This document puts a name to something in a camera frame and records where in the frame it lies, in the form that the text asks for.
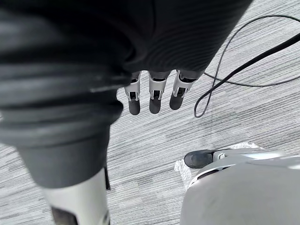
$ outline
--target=robotic finger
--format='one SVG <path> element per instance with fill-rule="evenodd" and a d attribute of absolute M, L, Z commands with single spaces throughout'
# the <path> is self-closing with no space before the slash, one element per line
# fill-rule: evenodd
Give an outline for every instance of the robotic finger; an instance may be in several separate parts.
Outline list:
<path fill-rule="evenodd" d="M 177 70 L 174 81 L 173 92 L 170 98 L 170 108 L 177 110 L 181 107 L 183 98 L 186 93 L 192 88 L 193 84 L 203 74 L 202 72 Z"/>
<path fill-rule="evenodd" d="M 140 78 L 141 71 L 132 73 L 131 83 L 124 87 L 125 93 L 128 98 L 129 111 L 132 115 L 136 116 L 140 113 Z"/>
<path fill-rule="evenodd" d="M 161 98 L 165 90 L 165 84 L 171 71 L 153 72 L 149 71 L 149 110 L 153 114 L 160 111 Z"/>

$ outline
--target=gray carpet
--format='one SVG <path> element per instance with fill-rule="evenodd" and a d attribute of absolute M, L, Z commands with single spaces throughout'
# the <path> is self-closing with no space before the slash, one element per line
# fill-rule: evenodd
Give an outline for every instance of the gray carpet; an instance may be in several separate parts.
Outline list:
<path fill-rule="evenodd" d="M 300 18 L 298 0 L 256 0 L 236 27 L 267 14 Z M 250 58 L 300 32 L 300 24 L 288 19 L 265 19 L 242 31 L 232 42 L 220 69 L 222 78 Z M 247 68 L 232 80 L 267 84 L 300 75 L 300 43 Z M 214 74 L 220 53 L 207 72 Z M 177 225 L 185 193 L 176 160 L 191 150 L 222 148 L 239 142 L 254 142 L 288 154 L 300 152 L 300 80 L 268 88 L 226 84 L 213 93 L 207 113 L 194 118 L 198 97 L 212 79 L 202 76 L 172 111 L 169 99 L 173 72 L 168 78 L 161 112 L 149 112 L 148 76 L 141 78 L 141 113 L 132 116 L 124 90 L 121 118 L 112 126 L 108 168 L 112 190 L 108 203 L 112 225 Z M 53 225 L 49 208 L 32 183 L 16 151 L 0 149 L 0 225 Z"/>

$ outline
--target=black wire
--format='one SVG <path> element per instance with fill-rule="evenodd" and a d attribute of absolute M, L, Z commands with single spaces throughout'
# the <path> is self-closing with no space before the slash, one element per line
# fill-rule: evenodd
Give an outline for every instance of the black wire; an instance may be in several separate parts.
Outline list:
<path fill-rule="evenodd" d="M 269 56 L 269 55 L 271 55 L 271 54 L 274 54 L 274 53 L 276 53 L 276 52 L 278 52 L 278 51 L 281 51 L 281 50 L 283 50 L 283 49 L 285 49 L 285 48 L 287 48 L 287 47 L 289 47 L 289 46 L 295 44 L 296 42 L 299 41 L 299 40 L 297 40 L 297 37 L 300 36 L 300 34 L 298 34 L 298 35 L 292 37 L 291 39 L 289 39 L 289 40 L 287 40 L 287 41 L 281 43 L 280 45 L 277 45 L 276 47 L 274 47 L 274 48 L 272 48 L 272 49 L 270 49 L 270 50 L 267 50 L 267 51 L 265 51 L 264 53 L 262 53 L 262 54 L 256 56 L 254 59 L 252 59 L 252 60 L 246 62 L 246 63 L 243 64 L 241 67 L 239 67 L 239 68 L 237 68 L 236 70 L 234 70 L 233 72 L 231 72 L 231 73 L 230 73 L 227 77 L 225 77 L 224 79 L 219 79 L 219 78 L 217 78 L 217 75 L 218 75 L 218 72 L 219 72 L 219 69 L 220 69 L 220 66 L 221 66 L 221 62 L 222 62 L 223 56 L 224 56 L 224 54 L 225 54 L 225 52 L 226 52 L 226 50 L 227 50 L 229 44 L 230 44 L 231 41 L 233 40 L 233 38 L 234 38 L 234 37 L 235 37 L 235 36 L 236 36 L 243 28 L 245 28 L 245 27 L 248 26 L 249 24 L 251 24 L 251 23 L 253 23 L 253 22 L 257 21 L 257 20 L 261 20 L 261 19 L 268 18 L 268 17 L 284 17 L 284 18 L 289 18 L 289 19 L 292 19 L 292 20 L 295 20 L 295 21 L 300 22 L 300 19 L 298 19 L 298 18 L 296 18 L 296 17 L 293 17 L 293 16 L 289 16 L 289 15 L 264 15 L 264 16 L 260 16 L 260 17 L 258 17 L 258 18 L 255 18 L 255 19 L 251 20 L 251 21 L 247 22 L 246 24 L 244 24 L 242 27 L 240 27 L 240 28 L 233 34 L 233 36 L 229 39 L 228 43 L 226 44 L 226 46 L 225 46 L 225 48 L 224 48 L 224 50 L 223 50 L 223 52 L 222 52 L 221 58 L 220 58 L 220 60 L 219 60 L 219 63 L 218 63 L 218 66 L 217 66 L 217 70 L 216 70 L 215 76 L 212 76 L 212 75 L 210 75 L 210 74 L 204 72 L 205 75 L 207 75 L 208 77 L 213 78 L 214 81 L 213 81 L 213 83 L 212 83 L 211 89 L 208 90 L 204 95 L 202 95 L 202 96 L 197 100 L 197 102 L 196 102 L 196 104 L 195 104 L 195 107 L 194 107 L 194 115 L 195 115 L 196 118 L 200 118 L 200 117 L 202 117 L 202 116 L 205 114 L 205 112 L 206 112 L 206 110 L 207 110 L 207 108 L 208 108 L 208 105 L 209 105 L 209 103 L 210 103 L 210 98 L 211 98 L 211 95 L 212 95 L 213 90 L 215 90 L 216 88 L 218 88 L 219 86 L 221 86 L 223 83 L 231 83 L 231 84 L 235 84 L 235 85 L 239 85 L 239 86 L 246 86 L 246 87 L 258 87 L 258 88 L 262 88 L 262 87 L 270 87 L 270 86 L 275 86 L 275 85 L 280 85 L 280 84 L 288 83 L 288 82 L 291 82 L 291 81 L 294 81 L 294 80 L 300 78 L 300 76 L 297 76 L 297 77 L 295 77 L 295 78 L 292 78 L 292 79 L 289 79 L 289 80 L 285 80 L 285 81 L 282 81 L 282 82 L 271 83 L 271 84 L 264 84 L 264 85 L 245 84 L 245 83 L 238 83 L 238 82 L 231 82 L 231 81 L 228 81 L 232 76 L 234 76 L 234 75 L 237 74 L 238 72 L 242 71 L 243 69 L 245 69 L 245 68 L 251 66 L 252 64 L 254 64 L 254 63 L 256 63 L 256 62 L 262 60 L 263 58 L 265 58 L 265 57 L 267 57 L 267 56 Z M 216 80 L 221 81 L 221 82 L 218 83 L 218 84 L 215 86 Z M 201 113 L 201 115 L 197 115 L 197 111 L 196 111 L 196 110 L 197 110 L 197 106 L 199 105 L 200 101 L 201 101 L 204 97 L 206 97 L 208 94 L 209 94 L 209 97 L 208 97 L 208 100 L 207 100 L 205 109 L 203 110 L 203 112 Z"/>

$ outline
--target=black fingertip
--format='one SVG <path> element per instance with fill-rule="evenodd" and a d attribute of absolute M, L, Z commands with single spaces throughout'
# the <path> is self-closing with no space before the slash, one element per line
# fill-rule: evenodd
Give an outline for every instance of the black fingertip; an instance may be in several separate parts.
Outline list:
<path fill-rule="evenodd" d="M 135 99 L 132 99 L 131 101 L 128 101 L 128 105 L 129 105 L 129 111 L 132 115 L 136 116 L 140 113 L 141 111 L 140 100 L 136 101 Z"/>
<path fill-rule="evenodd" d="M 159 100 L 157 97 L 155 97 L 154 99 L 150 99 L 149 110 L 152 114 L 159 113 L 160 106 L 161 106 L 161 100 Z"/>
<path fill-rule="evenodd" d="M 183 98 L 180 96 L 175 97 L 173 94 L 170 99 L 170 108 L 173 110 L 178 110 L 181 107 Z"/>

